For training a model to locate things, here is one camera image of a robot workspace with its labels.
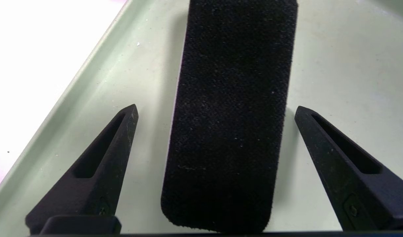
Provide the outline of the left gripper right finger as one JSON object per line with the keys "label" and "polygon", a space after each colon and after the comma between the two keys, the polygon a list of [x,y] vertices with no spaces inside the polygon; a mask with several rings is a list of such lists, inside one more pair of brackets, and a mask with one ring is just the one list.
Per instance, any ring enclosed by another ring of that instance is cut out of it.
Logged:
{"label": "left gripper right finger", "polygon": [[294,120],[344,231],[403,231],[403,179],[317,112]]}

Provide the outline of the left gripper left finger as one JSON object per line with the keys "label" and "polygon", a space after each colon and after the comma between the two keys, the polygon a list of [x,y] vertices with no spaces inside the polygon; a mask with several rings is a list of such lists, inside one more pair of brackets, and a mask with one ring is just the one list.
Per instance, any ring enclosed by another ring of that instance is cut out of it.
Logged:
{"label": "left gripper left finger", "polygon": [[115,216],[139,115],[120,110],[36,206],[31,235],[117,235]]}

